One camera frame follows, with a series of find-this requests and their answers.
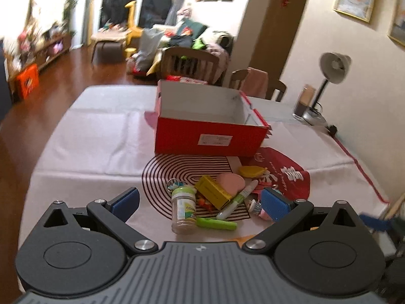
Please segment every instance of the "brown door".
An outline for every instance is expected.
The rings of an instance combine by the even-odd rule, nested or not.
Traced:
[[[279,79],[287,61],[306,0],[270,0],[250,66]]]

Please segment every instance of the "metal screw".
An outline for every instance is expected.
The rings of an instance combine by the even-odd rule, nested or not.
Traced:
[[[263,249],[265,246],[266,243],[260,239],[251,239],[246,243],[246,247],[254,250]]]
[[[152,249],[156,244],[148,239],[143,239],[135,242],[134,246],[139,250],[149,250]]]

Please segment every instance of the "blue gripper pad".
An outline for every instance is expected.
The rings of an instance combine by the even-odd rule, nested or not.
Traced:
[[[361,214],[359,217],[367,227],[373,230],[386,232],[392,229],[391,220],[381,220],[364,214]]]
[[[294,208],[292,201],[272,188],[262,190],[260,203],[262,204],[262,209],[275,222],[283,218]]]
[[[106,208],[123,222],[139,208],[139,191],[132,187],[107,203]]]

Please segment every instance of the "lamp shade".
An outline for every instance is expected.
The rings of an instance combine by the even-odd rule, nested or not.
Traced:
[[[338,84],[342,82],[349,72],[352,59],[349,56],[335,52],[326,52],[321,56],[320,67],[325,78]]]

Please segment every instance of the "gray ribbed plate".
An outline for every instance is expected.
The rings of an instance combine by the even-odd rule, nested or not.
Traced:
[[[280,278],[266,256],[250,255],[235,242],[168,242],[139,256],[122,278],[101,292],[77,299],[27,293],[23,304],[381,304],[374,293],[326,299],[302,292]]]

